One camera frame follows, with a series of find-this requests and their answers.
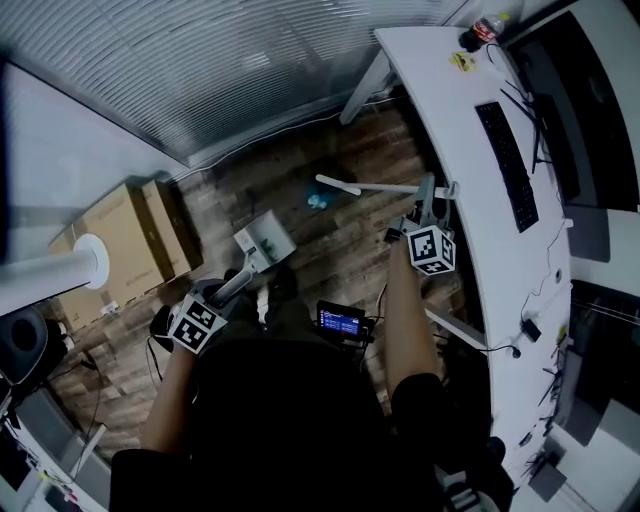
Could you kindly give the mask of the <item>white pole with round base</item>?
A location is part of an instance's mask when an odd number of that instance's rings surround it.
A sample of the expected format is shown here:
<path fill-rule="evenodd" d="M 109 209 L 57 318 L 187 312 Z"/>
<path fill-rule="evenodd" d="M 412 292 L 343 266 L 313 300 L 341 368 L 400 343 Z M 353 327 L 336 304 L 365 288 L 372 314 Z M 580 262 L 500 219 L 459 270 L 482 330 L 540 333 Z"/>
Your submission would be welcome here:
<path fill-rule="evenodd" d="M 110 271 L 104 242 L 84 234 L 72 252 L 0 265 L 0 316 L 79 287 L 98 289 Z"/>

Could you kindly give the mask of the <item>small black screen device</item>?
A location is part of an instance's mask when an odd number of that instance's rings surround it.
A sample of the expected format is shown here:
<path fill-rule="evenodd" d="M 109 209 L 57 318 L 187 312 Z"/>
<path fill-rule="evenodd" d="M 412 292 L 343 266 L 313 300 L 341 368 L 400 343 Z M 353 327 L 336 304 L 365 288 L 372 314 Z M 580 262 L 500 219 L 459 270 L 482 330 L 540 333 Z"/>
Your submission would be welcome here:
<path fill-rule="evenodd" d="M 316 324 L 319 332 L 331 341 L 366 343 L 371 340 L 372 319 L 363 309 L 319 300 Z"/>

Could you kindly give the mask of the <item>person's right leg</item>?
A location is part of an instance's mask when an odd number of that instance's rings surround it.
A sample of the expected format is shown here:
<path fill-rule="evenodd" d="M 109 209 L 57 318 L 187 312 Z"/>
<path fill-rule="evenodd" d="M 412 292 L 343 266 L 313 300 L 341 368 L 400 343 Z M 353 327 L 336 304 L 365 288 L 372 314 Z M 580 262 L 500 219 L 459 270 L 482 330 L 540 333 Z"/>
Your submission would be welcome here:
<path fill-rule="evenodd" d="M 322 342 L 306 303 L 299 297 L 295 272 L 280 267 L 268 288 L 266 333 L 274 339 Z"/>

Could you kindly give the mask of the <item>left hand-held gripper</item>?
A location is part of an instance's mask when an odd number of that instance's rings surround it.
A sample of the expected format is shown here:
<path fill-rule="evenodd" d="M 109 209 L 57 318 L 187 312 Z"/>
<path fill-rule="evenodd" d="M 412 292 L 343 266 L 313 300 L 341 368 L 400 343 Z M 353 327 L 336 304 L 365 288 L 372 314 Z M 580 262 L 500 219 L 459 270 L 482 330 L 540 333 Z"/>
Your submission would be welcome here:
<path fill-rule="evenodd" d="M 194 283 L 184 299 L 173 307 L 167 336 L 195 355 L 228 324 L 236 307 L 236 295 L 222 307 L 206 303 L 226 284 L 222 279 L 202 279 Z"/>

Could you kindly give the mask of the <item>slim cardboard box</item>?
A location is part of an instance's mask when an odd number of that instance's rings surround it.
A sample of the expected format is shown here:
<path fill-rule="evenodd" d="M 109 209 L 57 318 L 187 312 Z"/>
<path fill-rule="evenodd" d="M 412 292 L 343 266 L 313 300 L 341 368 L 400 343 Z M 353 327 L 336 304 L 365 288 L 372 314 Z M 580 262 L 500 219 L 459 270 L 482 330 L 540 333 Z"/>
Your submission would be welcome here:
<path fill-rule="evenodd" d="M 142 192 L 167 251 L 174 277 L 181 277 L 196 269 L 203 259 L 177 193 L 157 180 L 143 185 Z"/>

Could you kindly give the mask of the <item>white long-handled broom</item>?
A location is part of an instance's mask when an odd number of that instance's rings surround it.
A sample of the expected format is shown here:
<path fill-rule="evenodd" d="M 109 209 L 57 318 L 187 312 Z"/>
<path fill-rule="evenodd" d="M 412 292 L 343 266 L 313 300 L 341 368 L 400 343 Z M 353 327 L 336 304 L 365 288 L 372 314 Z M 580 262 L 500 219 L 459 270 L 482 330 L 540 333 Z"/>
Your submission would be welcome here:
<path fill-rule="evenodd" d="M 360 196 L 363 191 L 383 191 L 411 195 L 417 194 L 420 189 L 419 186 L 411 185 L 346 183 L 323 174 L 317 174 L 315 179 L 319 183 L 340 189 L 354 196 Z M 456 199 L 459 195 L 459 191 L 459 184 L 457 182 L 453 182 L 449 187 L 435 187 L 433 195 L 438 199 Z"/>

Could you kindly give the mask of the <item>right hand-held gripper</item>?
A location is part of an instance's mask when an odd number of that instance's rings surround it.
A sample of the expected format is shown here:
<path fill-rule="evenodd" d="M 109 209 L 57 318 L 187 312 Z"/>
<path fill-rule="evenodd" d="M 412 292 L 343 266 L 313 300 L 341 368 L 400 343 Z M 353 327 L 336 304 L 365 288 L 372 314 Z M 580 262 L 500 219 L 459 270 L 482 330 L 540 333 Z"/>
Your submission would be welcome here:
<path fill-rule="evenodd" d="M 434 175 L 427 173 L 417 192 L 420 220 L 449 218 L 449 201 L 434 197 Z M 394 219 L 384 237 L 388 243 L 404 241 L 409 249 L 411 265 L 425 276 L 434 276 L 455 270 L 456 245 L 436 225 L 419 227 L 406 217 Z"/>

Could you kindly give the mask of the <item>large black desktop monitor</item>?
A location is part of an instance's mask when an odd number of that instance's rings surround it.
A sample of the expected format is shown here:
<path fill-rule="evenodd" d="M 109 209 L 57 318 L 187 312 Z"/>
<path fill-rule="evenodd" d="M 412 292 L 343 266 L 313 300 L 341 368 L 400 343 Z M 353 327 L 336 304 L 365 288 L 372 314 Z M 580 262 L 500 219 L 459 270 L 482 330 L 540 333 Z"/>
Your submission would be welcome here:
<path fill-rule="evenodd" d="M 566 204 L 640 208 L 640 17 L 562 0 L 501 38 L 534 97 Z"/>

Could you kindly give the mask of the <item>person's right forearm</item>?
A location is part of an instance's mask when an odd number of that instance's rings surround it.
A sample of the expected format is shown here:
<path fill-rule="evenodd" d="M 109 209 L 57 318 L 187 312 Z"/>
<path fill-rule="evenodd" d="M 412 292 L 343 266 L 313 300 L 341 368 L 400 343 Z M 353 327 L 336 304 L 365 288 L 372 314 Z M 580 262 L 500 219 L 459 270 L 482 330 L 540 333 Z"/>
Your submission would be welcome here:
<path fill-rule="evenodd" d="M 406 378 L 439 376 L 438 353 L 426 315 L 419 276 L 405 240 L 391 245 L 385 299 L 385 378 L 389 397 Z"/>

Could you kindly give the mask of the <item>small grey box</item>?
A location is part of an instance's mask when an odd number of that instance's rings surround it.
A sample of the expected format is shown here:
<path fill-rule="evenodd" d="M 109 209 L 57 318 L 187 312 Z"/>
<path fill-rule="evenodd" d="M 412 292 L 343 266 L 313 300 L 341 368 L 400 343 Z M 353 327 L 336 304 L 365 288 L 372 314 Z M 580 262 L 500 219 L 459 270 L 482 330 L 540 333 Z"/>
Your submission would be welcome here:
<path fill-rule="evenodd" d="M 529 481 L 533 492 L 544 502 L 549 502 L 566 483 L 567 477 L 548 461 L 543 462 Z"/>

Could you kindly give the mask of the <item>black glossy display panel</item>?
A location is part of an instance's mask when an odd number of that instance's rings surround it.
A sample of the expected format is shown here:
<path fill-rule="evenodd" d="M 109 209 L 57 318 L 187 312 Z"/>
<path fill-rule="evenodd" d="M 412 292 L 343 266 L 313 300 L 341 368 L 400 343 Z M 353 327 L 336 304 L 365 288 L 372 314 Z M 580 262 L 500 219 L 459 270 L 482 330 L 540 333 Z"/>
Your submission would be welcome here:
<path fill-rule="evenodd" d="M 640 297 L 572 282 L 569 347 L 579 365 L 564 430 L 589 444 L 611 402 L 640 417 Z"/>

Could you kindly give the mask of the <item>grey white dustpan with handle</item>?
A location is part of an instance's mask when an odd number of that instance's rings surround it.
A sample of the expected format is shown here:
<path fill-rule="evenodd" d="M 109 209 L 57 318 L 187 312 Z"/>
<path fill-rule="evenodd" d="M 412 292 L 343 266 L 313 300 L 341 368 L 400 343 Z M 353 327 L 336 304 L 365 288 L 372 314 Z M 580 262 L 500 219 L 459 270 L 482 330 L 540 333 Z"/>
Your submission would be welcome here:
<path fill-rule="evenodd" d="M 272 210 L 267 211 L 238 231 L 234 235 L 234 239 L 243 252 L 244 264 L 242 270 L 209 300 L 211 305 L 217 307 L 222 307 L 246 287 L 253 280 L 255 274 L 264 273 L 271 267 L 280 264 L 297 248 Z M 265 256 L 260 247 L 260 242 L 263 239 L 268 239 L 275 246 L 276 260 L 270 260 Z"/>

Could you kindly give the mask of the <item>white curved desk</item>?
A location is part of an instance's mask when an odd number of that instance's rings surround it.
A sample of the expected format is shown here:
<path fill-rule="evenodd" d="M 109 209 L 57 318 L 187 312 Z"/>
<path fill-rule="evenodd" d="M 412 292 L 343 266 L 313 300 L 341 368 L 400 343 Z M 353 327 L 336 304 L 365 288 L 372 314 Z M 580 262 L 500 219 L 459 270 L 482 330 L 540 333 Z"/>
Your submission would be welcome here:
<path fill-rule="evenodd" d="M 516 485 L 531 474 L 545 441 L 556 339 L 569 327 L 571 304 L 568 229 L 553 169 L 533 161 L 535 128 L 518 108 L 517 76 L 504 53 L 477 53 L 475 69 L 461 72 L 449 62 L 459 50 L 456 27 L 380 28 L 380 52 L 345 106 L 350 122 L 395 72 L 429 135 L 448 181 L 460 187 L 456 199 L 473 263 L 484 327 L 476 330 L 433 306 L 427 315 L 478 349 L 488 359 L 492 432 L 506 446 L 504 467 Z M 539 220 L 523 233 L 493 149 L 475 107 L 498 102 L 530 176 Z M 557 269 L 562 279 L 556 282 Z M 541 331 L 532 343 L 521 331 L 530 318 Z M 514 359 L 511 348 L 521 357 Z"/>

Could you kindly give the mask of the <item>dark cola bottle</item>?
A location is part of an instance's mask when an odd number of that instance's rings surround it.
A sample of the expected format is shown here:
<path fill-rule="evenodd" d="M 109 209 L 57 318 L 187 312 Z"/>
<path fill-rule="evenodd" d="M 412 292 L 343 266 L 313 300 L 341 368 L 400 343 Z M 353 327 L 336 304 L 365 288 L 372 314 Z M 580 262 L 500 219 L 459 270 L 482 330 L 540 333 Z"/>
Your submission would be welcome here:
<path fill-rule="evenodd" d="M 504 31 L 509 20 L 510 15 L 506 12 L 483 16 L 460 35 L 459 45 L 467 52 L 476 52 L 493 42 Z"/>

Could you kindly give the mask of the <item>black office chair with headrest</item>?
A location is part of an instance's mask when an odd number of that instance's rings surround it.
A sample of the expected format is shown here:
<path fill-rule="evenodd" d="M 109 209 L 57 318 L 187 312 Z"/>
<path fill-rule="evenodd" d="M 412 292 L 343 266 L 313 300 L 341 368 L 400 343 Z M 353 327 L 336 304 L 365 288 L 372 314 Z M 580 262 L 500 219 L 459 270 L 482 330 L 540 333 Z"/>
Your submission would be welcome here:
<path fill-rule="evenodd" d="M 74 348 L 66 327 L 34 307 L 0 317 L 0 376 L 14 397 L 41 384 Z"/>

